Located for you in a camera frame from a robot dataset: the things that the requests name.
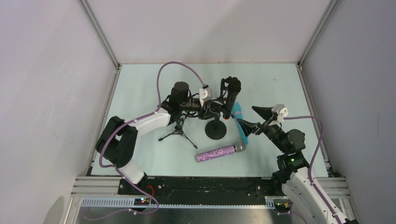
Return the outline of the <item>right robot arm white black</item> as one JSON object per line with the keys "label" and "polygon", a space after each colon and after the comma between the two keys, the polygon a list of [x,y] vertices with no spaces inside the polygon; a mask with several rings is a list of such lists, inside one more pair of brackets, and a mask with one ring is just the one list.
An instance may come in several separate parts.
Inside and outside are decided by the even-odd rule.
{"label": "right robot arm white black", "polygon": [[308,162],[302,150],[306,148],[305,134],[298,129],[285,132],[281,123],[290,120],[283,104],[273,107],[253,106],[252,109],[264,122],[252,123],[237,119],[246,136],[264,134],[281,152],[277,157],[279,170],[272,174],[274,188],[291,200],[289,215],[294,224],[357,224],[330,199],[312,168],[323,136],[319,136],[315,152]]}

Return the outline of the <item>black microphone orange end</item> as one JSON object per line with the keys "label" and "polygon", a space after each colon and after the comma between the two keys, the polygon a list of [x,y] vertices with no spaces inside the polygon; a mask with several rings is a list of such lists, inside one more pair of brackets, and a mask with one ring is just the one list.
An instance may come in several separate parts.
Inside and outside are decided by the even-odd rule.
{"label": "black microphone orange end", "polygon": [[236,77],[228,77],[225,79],[225,83],[227,83],[227,96],[223,107],[223,119],[229,119],[237,95],[241,91],[241,82]]}

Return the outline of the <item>black round base mic stand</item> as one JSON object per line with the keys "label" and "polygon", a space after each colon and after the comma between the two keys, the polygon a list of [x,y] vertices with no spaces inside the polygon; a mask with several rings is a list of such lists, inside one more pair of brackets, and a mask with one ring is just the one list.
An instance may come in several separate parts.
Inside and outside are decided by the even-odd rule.
{"label": "black round base mic stand", "polygon": [[207,137],[212,140],[220,140],[225,137],[227,128],[226,125],[220,121],[220,118],[216,118],[206,124],[205,133]]}

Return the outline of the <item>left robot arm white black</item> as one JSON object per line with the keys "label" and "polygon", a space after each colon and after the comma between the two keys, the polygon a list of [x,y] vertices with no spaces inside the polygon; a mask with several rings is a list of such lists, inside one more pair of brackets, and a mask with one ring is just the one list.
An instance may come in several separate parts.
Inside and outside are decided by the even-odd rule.
{"label": "left robot arm white black", "polygon": [[221,114],[229,117],[231,109],[232,105],[224,96],[213,99],[207,85],[199,90],[198,97],[194,97],[186,82],[177,82],[156,111],[131,121],[118,116],[110,118],[95,149],[102,159],[110,161],[123,178],[137,184],[146,175],[133,159],[139,137],[173,123],[180,128],[182,116],[202,120],[219,118]]}

